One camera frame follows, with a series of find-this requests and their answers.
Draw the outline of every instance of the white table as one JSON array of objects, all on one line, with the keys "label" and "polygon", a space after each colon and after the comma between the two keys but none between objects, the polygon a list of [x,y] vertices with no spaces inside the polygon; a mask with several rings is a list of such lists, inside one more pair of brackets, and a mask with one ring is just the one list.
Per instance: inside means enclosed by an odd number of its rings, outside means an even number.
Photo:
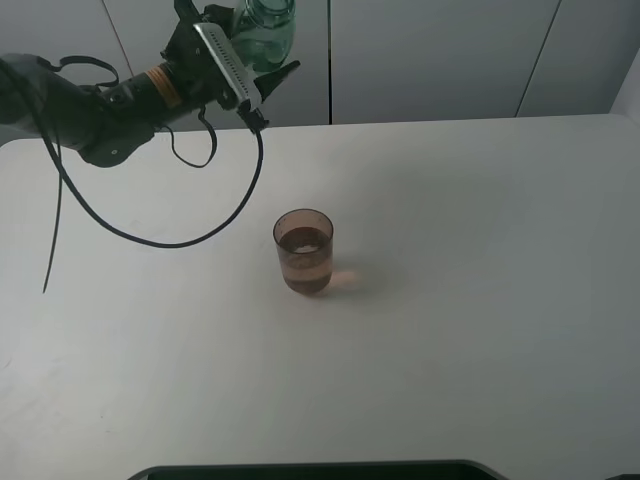
[{"label": "white table", "polygon": [[[256,147],[204,171],[159,136],[120,167],[65,151],[96,210],[184,240],[244,194]],[[203,133],[179,148],[206,156]],[[40,141],[0,150],[0,477],[155,465],[453,459],[510,480],[640,472],[640,135],[619,116],[273,129],[255,196],[158,251],[64,198]],[[336,227],[340,285],[280,278],[271,229]]]}]

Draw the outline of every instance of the black cable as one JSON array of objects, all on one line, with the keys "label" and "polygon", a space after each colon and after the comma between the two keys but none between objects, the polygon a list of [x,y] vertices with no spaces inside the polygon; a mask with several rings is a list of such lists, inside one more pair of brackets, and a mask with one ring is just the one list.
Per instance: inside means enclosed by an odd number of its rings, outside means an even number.
[{"label": "black cable", "polygon": [[207,107],[202,107],[200,109],[200,113],[198,114],[198,120],[200,120],[200,123],[202,123],[204,125],[204,127],[207,129],[207,132],[209,132],[209,136],[211,137],[211,153],[209,154],[209,158],[207,159],[207,161],[205,163],[203,163],[202,165],[196,165],[195,163],[191,163],[188,162],[187,160],[185,160],[184,158],[182,158],[180,155],[178,155],[178,152],[176,152],[176,138],[173,134],[173,130],[171,129],[171,127],[169,125],[163,125],[162,128],[166,129],[169,131],[169,135],[171,135],[171,151],[173,152],[173,154],[178,158],[178,160],[180,160],[182,163],[189,165],[192,168],[204,168],[207,165],[209,165],[209,163],[211,162],[211,160],[213,159],[213,157],[215,156],[217,150],[218,150],[218,137],[216,136],[216,131],[213,129],[213,127],[211,126],[211,124],[207,121],[206,118],[204,118],[205,113],[207,112]]},{"label": "black cable", "polygon": [[[60,154],[60,143],[58,143],[58,154]],[[42,293],[47,292],[49,286],[49,277],[51,277],[51,269],[53,268],[53,257],[56,254],[56,245],[58,243],[58,231],[60,230],[60,215],[62,213],[62,176],[58,174],[58,202],[56,204],[56,223],[53,226],[53,237],[51,238],[51,248],[49,249],[49,263],[47,264],[47,274],[44,277],[44,285]]]},{"label": "black cable", "polygon": [[[40,92],[37,91],[35,88],[32,88],[32,90],[36,94],[36,96],[40,99],[42,104],[44,105],[45,100],[42,97],[42,95],[40,94]],[[47,115],[47,118],[48,118],[49,122],[51,123],[51,128],[53,128],[53,131],[55,132],[56,145],[58,147],[57,153],[58,153],[58,156],[61,157],[62,156],[62,147],[60,145],[60,134],[58,132],[58,126],[56,125],[55,121],[49,115]],[[55,223],[53,225],[53,234],[51,236],[51,246],[49,247],[49,262],[47,263],[47,273],[45,274],[45,277],[44,277],[44,284],[42,286],[42,293],[46,293],[47,292],[47,287],[49,286],[49,278],[51,277],[51,270],[53,268],[53,258],[55,257],[56,245],[58,243],[58,232],[60,230],[60,215],[61,214],[62,214],[62,176],[58,173],[58,201],[56,202],[56,218],[55,218]]]},{"label": "black cable", "polygon": [[53,144],[51,142],[51,138],[49,137],[49,134],[47,133],[46,129],[44,128],[44,124],[42,123],[42,118],[40,117],[40,114],[38,113],[38,110],[36,109],[33,101],[31,100],[30,96],[28,95],[26,89],[20,83],[20,78],[21,77],[18,74],[16,74],[13,71],[13,69],[9,66],[9,64],[7,64],[2,59],[0,59],[0,70],[9,78],[9,80],[10,80],[11,84],[13,85],[13,87],[18,91],[18,93],[20,93],[20,96],[22,97],[24,103],[26,104],[27,108],[29,109],[29,112],[31,113],[31,116],[33,117],[33,121],[35,122],[36,126],[38,127],[38,130],[40,132],[40,135],[42,136],[42,141],[45,144],[47,152],[49,153],[49,156],[51,157],[51,160],[53,160],[53,163],[54,163],[56,169],[58,170],[58,173],[62,177],[62,180],[64,181],[64,183],[67,186],[67,188],[69,189],[69,191],[73,194],[73,196],[78,201],[80,206],[84,209],[84,211],[87,212],[87,214],[93,220],[95,220],[100,226],[102,226],[106,230],[110,231],[114,235],[117,235],[117,236],[119,236],[121,238],[124,238],[126,240],[130,240],[130,241],[135,242],[135,243],[139,243],[141,245],[147,245],[147,246],[156,247],[156,248],[173,249],[173,248],[191,247],[193,245],[197,245],[199,243],[202,243],[205,240],[208,240],[209,238],[213,237],[217,233],[220,233],[222,230],[224,230],[226,227],[228,227],[238,217],[240,212],[242,212],[244,207],[249,202],[249,199],[251,198],[251,195],[253,194],[253,191],[254,191],[254,189],[256,187],[256,184],[258,183],[258,178],[260,178],[260,172],[262,171],[262,163],[263,163],[263,160],[264,160],[264,144],[263,144],[263,141],[262,141],[262,136],[260,135],[260,132],[258,132],[258,131],[254,132],[255,135],[256,135],[256,140],[258,142],[258,161],[257,161],[255,173],[253,175],[253,178],[251,179],[251,183],[249,184],[249,189],[247,190],[247,193],[245,194],[244,198],[242,199],[242,201],[240,202],[238,207],[233,211],[233,213],[229,216],[229,218],[227,218],[224,222],[222,222],[220,225],[218,225],[215,229],[211,230],[209,233],[206,233],[205,235],[202,235],[201,237],[195,238],[193,240],[189,240],[187,242],[160,243],[160,242],[154,242],[154,241],[151,241],[151,240],[146,240],[144,238],[136,237],[134,235],[131,235],[131,234],[126,233],[126,232],[123,232],[122,230],[119,230],[119,229],[113,227],[108,222],[103,220],[102,217],[100,217],[91,208],[91,206],[87,203],[87,201],[84,199],[82,194],[78,191],[78,189],[74,185],[73,181],[69,177],[69,174],[67,173],[67,171],[65,170],[64,166],[62,165],[61,156],[57,155],[55,149],[53,148]]}]

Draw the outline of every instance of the cabinet door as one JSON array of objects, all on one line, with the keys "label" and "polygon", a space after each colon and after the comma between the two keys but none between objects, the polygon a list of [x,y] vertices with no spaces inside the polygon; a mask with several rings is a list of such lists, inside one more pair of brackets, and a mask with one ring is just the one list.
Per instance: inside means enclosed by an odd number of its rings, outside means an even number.
[{"label": "cabinet door", "polygon": [[557,4],[333,1],[334,123],[514,116]]},{"label": "cabinet door", "polygon": [[[202,9],[211,3],[232,7],[235,0],[195,0]],[[161,63],[160,51],[173,33],[178,17],[170,0],[106,0],[114,27],[135,74]],[[329,54],[327,0],[298,0],[296,37],[289,60],[302,66],[269,97],[262,108],[272,126],[323,125],[329,122]],[[242,128],[234,112],[215,104],[207,119],[214,128]],[[195,115],[176,122],[179,130],[202,130]]]},{"label": "cabinet door", "polygon": [[[2,0],[0,55],[31,53],[52,63],[69,55],[90,55],[112,64],[121,78],[131,73],[100,0]],[[65,68],[63,76],[92,84],[111,74],[92,66]],[[26,135],[0,127],[0,145]]]},{"label": "cabinet door", "polygon": [[609,113],[639,26],[638,0],[563,0],[519,116]]}]

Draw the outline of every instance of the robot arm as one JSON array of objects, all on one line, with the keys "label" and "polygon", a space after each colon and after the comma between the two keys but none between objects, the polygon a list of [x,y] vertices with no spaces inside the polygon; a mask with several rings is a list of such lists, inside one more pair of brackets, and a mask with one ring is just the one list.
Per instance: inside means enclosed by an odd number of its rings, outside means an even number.
[{"label": "robot arm", "polygon": [[[165,62],[122,83],[102,84],[110,86],[105,90],[74,85],[56,74],[61,67],[37,56],[0,58],[29,85],[49,136],[99,167],[122,163],[167,123],[211,102],[235,110],[254,133],[266,128],[259,107],[300,62],[253,79],[229,41],[233,9],[209,5],[200,14],[191,0],[174,6],[180,20],[162,52]],[[2,73],[0,124],[40,133]]]}]

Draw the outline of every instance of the green glass bottle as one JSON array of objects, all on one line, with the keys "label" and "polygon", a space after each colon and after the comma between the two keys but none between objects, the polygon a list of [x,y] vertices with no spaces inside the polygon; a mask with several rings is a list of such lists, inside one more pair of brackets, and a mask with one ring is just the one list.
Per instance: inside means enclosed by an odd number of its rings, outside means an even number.
[{"label": "green glass bottle", "polygon": [[295,33],[295,0],[240,0],[231,44],[247,68],[273,72],[286,60]]}]

